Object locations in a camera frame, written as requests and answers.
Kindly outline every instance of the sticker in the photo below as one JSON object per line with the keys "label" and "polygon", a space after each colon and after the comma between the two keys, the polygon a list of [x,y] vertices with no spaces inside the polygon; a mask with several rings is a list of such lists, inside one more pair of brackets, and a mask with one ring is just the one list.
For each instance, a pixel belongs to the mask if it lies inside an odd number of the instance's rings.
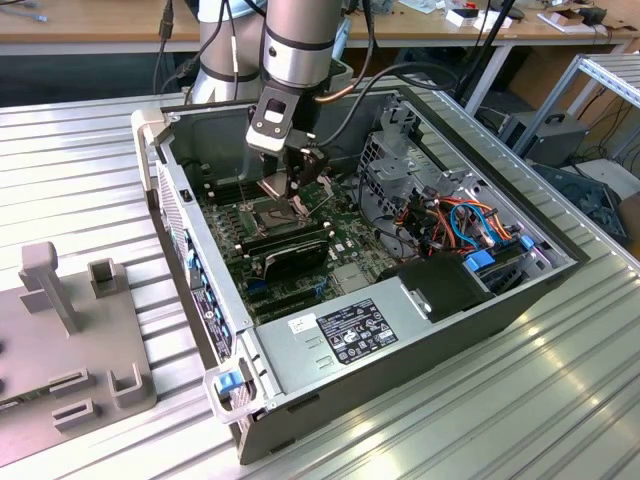
{"label": "sticker", "polygon": [[301,317],[289,320],[287,323],[294,335],[317,326],[316,316],[313,313],[307,313]]}
{"label": "sticker", "polygon": [[370,298],[320,317],[317,322],[338,361],[344,365],[398,341]]}

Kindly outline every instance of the power supply unit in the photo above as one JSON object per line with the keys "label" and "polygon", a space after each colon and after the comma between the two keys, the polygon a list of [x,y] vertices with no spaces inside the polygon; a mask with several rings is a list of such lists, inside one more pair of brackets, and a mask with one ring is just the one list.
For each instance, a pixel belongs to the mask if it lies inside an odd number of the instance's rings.
{"label": "power supply unit", "polygon": [[[502,123],[499,138],[509,148],[513,148],[527,129],[536,112],[520,112],[509,115]],[[540,125],[535,136],[524,150],[522,158],[536,163],[557,167],[574,153],[589,127],[576,120],[565,111],[556,111]]]}

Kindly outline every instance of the aluminum table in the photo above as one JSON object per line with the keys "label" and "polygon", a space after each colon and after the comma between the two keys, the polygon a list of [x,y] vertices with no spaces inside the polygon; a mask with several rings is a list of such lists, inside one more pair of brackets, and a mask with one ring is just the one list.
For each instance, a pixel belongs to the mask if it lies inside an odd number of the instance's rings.
{"label": "aluminum table", "polygon": [[[16,285],[24,242],[54,241],[61,275],[106,256],[125,264],[159,395],[0,477],[637,478],[640,265],[452,100],[417,93],[592,261],[501,334],[249,466],[200,386],[136,168],[131,112],[182,99],[0,110],[0,288]],[[424,141],[455,166],[439,137]]]}

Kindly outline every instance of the motherboard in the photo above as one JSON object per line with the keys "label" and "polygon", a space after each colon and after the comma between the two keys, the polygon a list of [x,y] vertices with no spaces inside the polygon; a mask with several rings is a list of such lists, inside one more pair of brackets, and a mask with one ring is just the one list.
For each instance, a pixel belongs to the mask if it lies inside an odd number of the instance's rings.
{"label": "motherboard", "polygon": [[[237,184],[199,199],[237,289],[257,323],[294,313],[376,281],[404,252],[387,251],[347,187],[328,181],[296,204]],[[222,202],[234,199],[232,203]]]}

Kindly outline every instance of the black cable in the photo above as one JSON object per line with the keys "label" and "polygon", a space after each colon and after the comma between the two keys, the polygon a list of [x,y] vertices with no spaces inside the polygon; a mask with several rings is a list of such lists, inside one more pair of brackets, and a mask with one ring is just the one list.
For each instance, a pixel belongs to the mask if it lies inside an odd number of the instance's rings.
{"label": "black cable", "polygon": [[[608,115],[605,115],[604,117],[602,115],[604,115],[604,112],[606,112],[609,107],[611,107],[611,105],[613,105],[613,102],[616,101],[618,97],[615,97],[613,100],[611,100],[607,106],[604,108],[604,110],[602,111],[602,113],[593,121],[593,123],[591,123],[591,125],[589,125],[589,130],[593,130],[597,125],[600,125],[602,122],[604,122],[606,119],[613,117],[614,115],[617,115],[617,112],[615,113],[609,113]],[[627,111],[631,110],[631,105],[629,105],[627,107]],[[584,140],[587,137],[585,136],[580,143],[578,144],[578,146],[576,147],[576,149],[573,151],[573,153],[571,155],[569,155],[567,157],[567,160],[570,161],[572,159],[580,159],[580,160],[589,160],[588,158],[586,158],[586,156],[588,156],[587,152],[595,149],[598,152],[598,155],[601,158],[606,158],[608,157],[608,154],[606,152],[606,148],[603,148],[602,145],[595,145],[595,146],[591,146],[589,148],[587,148],[584,153],[582,155],[576,155],[576,153],[578,152],[578,149],[582,146],[582,144],[584,143]]]}
{"label": "black cable", "polygon": [[360,85],[360,82],[362,82],[362,79],[367,74],[367,70],[369,69],[369,64],[371,63],[371,58],[373,57],[373,47],[376,44],[373,13],[371,11],[371,0],[362,0],[362,8],[364,9],[364,19],[365,19],[365,23],[367,24],[367,33],[369,35],[369,40],[367,43],[367,53],[364,57],[364,64],[362,65],[362,70],[360,71],[360,75],[356,77],[356,81],[353,84],[354,88]]}
{"label": "black cable", "polygon": [[464,94],[469,89],[469,85],[471,85],[471,81],[473,80],[473,76],[475,75],[476,70],[478,69],[480,64],[482,64],[489,57],[489,55],[491,55],[491,44],[498,36],[498,32],[500,31],[500,28],[502,28],[504,19],[507,18],[507,15],[511,10],[511,7],[513,7],[514,3],[515,0],[505,0],[502,3],[502,8],[500,9],[498,18],[493,24],[493,27],[491,27],[491,31],[489,32],[489,35],[487,35],[487,38],[484,41],[482,48],[480,49],[480,53],[476,55],[473,64],[468,69],[467,74],[460,80],[460,83],[458,83],[458,85],[456,86],[456,91],[453,96],[456,102],[460,102],[464,98]]}
{"label": "black cable", "polygon": [[632,152],[637,149],[638,147],[640,147],[640,143],[634,145],[633,147],[631,147],[629,150],[627,150],[627,153],[624,154],[624,158],[620,161],[620,165],[624,167],[624,164],[627,163],[627,159],[632,155]]}
{"label": "black cable", "polygon": [[231,15],[231,5],[229,3],[229,0],[226,0],[224,2],[227,5],[227,15],[229,16],[229,22],[231,22],[231,55],[233,56],[232,62],[233,62],[233,99],[237,100],[238,99],[238,52],[236,50],[237,46],[236,46],[236,26],[234,25],[233,22],[233,15]]}
{"label": "black cable", "polygon": [[640,155],[640,150],[633,156],[633,160],[631,160],[631,164],[629,165],[629,172],[633,174],[633,166],[636,164],[636,160],[638,159],[638,155]]}
{"label": "black cable", "polygon": [[491,0],[487,0],[487,9],[484,12],[484,19],[482,20],[482,27],[480,27],[480,33],[478,33],[478,38],[476,38],[476,43],[469,52],[469,61],[476,54],[476,50],[478,50],[478,45],[480,45],[480,39],[482,38],[482,33],[484,32],[484,27],[487,24],[487,17],[489,16],[489,8],[491,8]]}
{"label": "black cable", "polygon": [[600,89],[600,91],[596,94],[596,96],[593,97],[591,100],[589,100],[589,103],[587,103],[587,105],[582,109],[582,112],[580,112],[580,115],[578,115],[578,120],[580,120],[584,116],[584,114],[587,112],[587,110],[589,110],[589,107],[591,107],[591,105],[593,105],[593,102],[595,102],[597,99],[599,99],[604,94],[604,92],[606,92],[606,91],[607,91],[607,89],[602,87]]}
{"label": "black cable", "polygon": [[160,62],[162,61],[162,55],[167,45],[167,40],[171,38],[173,33],[173,0],[167,0],[162,9],[162,18],[160,19],[160,26],[158,27],[158,35],[160,36],[160,48],[158,49],[158,56],[156,57],[156,63],[153,67],[153,80],[152,91],[154,95],[158,93],[158,72],[160,71]]}
{"label": "black cable", "polygon": [[254,12],[256,12],[258,15],[260,15],[261,17],[266,17],[267,16],[267,12],[265,12],[264,10],[262,10],[259,6],[257,6],[253,0],[244,0],[244,3],[246,3],[247,5],[249,5],[251,7],[251,10],[253,10]]}
{"label": "black cable", "polygon": [[331,142],[333,142],[336,138],[338,138],[342,134],[344,129],[347,128],[347,125],[353,118],[353,115],[355,114],[356,110],[362,103],[362,100],[364,99],[364,97],[367,95],[367,93],[369,93],[369,90],[371,90],[373,85],[375,85],[375,83],[378,80],[380,80],[382,77],[384,77],[385,75],[389,75],[391,73],[393,74],[416,73],[416,72],[424,71],[427,68],[433,69],[433,70],[439,70],[440,72],[446,73],[452,81],[445,85],[430,85],[427,83],[422,83],[422,84],[411,83],[412,85],[416,85],[416,86],[419,86],[420,88],[424,88],[427,90],[448,90],[458,82],[458,77],[456,77],[456,75],[451,70],[445,67],[441,67],[440,65],[435,65],[433,63],[428,63],[428,62],[404,62],[404,63],[398,63],[396,65],[391,65],[387,68],[384,68],[380,70],[378,73],[376,73],[373,77],[371,77],[371,79],[367,82],[367,84],[362,88],[362,90],[360,91],[360,94],[358,95],[355,102],[353,103],[351,110],[349,110],[349,113],[347,114],[342,124],[338,127],[338,129],[326,140],[320,143],[312,143],[310,144],[310,146],[326,147]]}
{"label": "black cable", "polygon": [[620,123],[618,123],[618,118],[620,117],[620,114],[622,113],[622,107],[623,106],[624,106],[624,99],[621,98],[620,99],[620,108],[618,108],[618,114],[616,115],[616,119],[614,120],[613,125],[611,126],[611,128],[609,129],[607,134],[600,139],[600,142],[598,143],[599,146],[606,145],[606,143],[609,140],[611,140],[611,138],[613,138],[615,133],[618,131],[618,128],[620,128],[620,126],[624,123],[626,118],[629,116],[629,113],[631,113],[631,109],[628,109],[626,111],[626,113],[624,114],[624,116],[620,119]]}
{"label": "black cable", "polygon": [[207,38],[207,41],[202,44],[202,46],[200,47],[200,50],[198,50],[192,58],[190,58],[189,60],[184,62],[182,65],[180,65],[176,73],[174,73],[169,78],[167,78],[167,80],[165,80],[165,82],[162,84],[162,87],[160,88],[160,93],[163,93],[173,80],[184,78],[191,71],[191,69],[198,62],[198,60],[200,60],[200,57],[202,56],[204,51],[216,39],[216,37],[218,36],[218,33],[220,33],[220,29],[222,28],[222,17],[224,16],[224,8],[225,8],[225,4],[228,1],[229,0],[222,0],[222,2],[220,3],[220,14],[218,15],[218,23],[216,25],[216,29],[209,36],[209,38]]}
{"label": "black cable", "polygon": [[187,94],[184,96],[184,104],[183,105],[189,105],[189,99],[191,97],[191,95],[193,94],[193,87],[195,87],[196,82],[193,82],[189,88],[187,89]]}
{"label": "black cable", "polygon": [[412,250],[415,249],[415,246],[411,244],[411,242],[408,242],[407,240],[405,240],[402,237],[398,237],[397,235],[394,235],[393,233],[389,233],[385,230],[382,230],[378,227],[376,227],[373,222],[371,220],[369,220],[367,218],[367,216],[364,214],[364,210],[362,209],[362,190],[363,190],[363,185],[364,185],[364,176],[365,173],[364,172],[360,172],[360,181],[358,182],[358,209],[360,210],[360,215],[362,215],[362,218],[364,218],[364,220],[374,229],[376,229],[378,232],[380,232],[382,235],[385,235],[389,238],[394,238],[396,239],[398,242],[400,243],[404,243],[405,245],[408,245],[409,247],[411,247]]}
{"label": "black cable", "polygon": [[164,53],[164,47],[167,45],[167,40],[162,39],[160,41],[160,48],[158,49],[158,55],[156,56],[156,65],[153,67],[153,94],[158,94],[158,72],[160,71],[160,60],[162,59],[162,54]]}

